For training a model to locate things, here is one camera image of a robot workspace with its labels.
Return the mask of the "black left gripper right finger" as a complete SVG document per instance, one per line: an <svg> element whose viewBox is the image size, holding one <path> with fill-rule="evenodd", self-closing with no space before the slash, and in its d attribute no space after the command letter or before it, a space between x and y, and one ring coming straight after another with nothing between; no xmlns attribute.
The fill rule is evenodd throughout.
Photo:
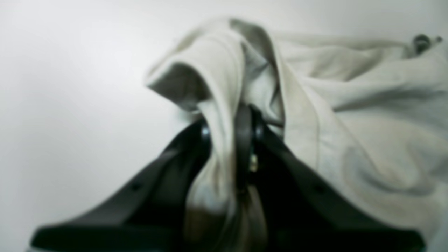
<svg viewBox="0 0 448 252"><path fill-rule="evenodd" d="M298 160L254 105L238 108L235 135L236 187L259 195L268 252L424 252L416 231L369 216Z"/></svg>

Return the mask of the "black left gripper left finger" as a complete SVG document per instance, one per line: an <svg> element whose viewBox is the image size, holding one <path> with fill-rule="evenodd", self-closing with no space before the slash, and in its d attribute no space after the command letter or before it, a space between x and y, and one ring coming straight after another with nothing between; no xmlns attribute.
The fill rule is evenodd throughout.
<svg viewBox="0 0 448 252"><path fill-rule="evenodd" d="M186 198L211 151L208 124L182 130L152 163L102 204L40 227L31 252L181 252Z"/></svg>

